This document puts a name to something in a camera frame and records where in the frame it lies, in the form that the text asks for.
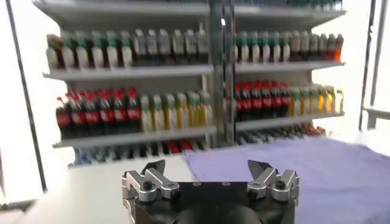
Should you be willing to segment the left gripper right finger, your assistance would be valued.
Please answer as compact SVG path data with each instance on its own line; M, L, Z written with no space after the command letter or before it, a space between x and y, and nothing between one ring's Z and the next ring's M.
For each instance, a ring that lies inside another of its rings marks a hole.
M248 196L258 200L271 197L275 201L299 203L300 177L295 170L279 173L269 163L248 160L253 180L247 184Z

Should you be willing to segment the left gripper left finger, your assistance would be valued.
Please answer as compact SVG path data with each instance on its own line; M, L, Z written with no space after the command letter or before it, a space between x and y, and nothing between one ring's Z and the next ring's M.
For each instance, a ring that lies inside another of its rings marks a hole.
M122 181L122 204L127 209L132 223L137 222L136 203L141 205L156 202L157 196L173 202L180 197L180 185L163 175L165 160L147 163L139 173L136 170L125 171Z

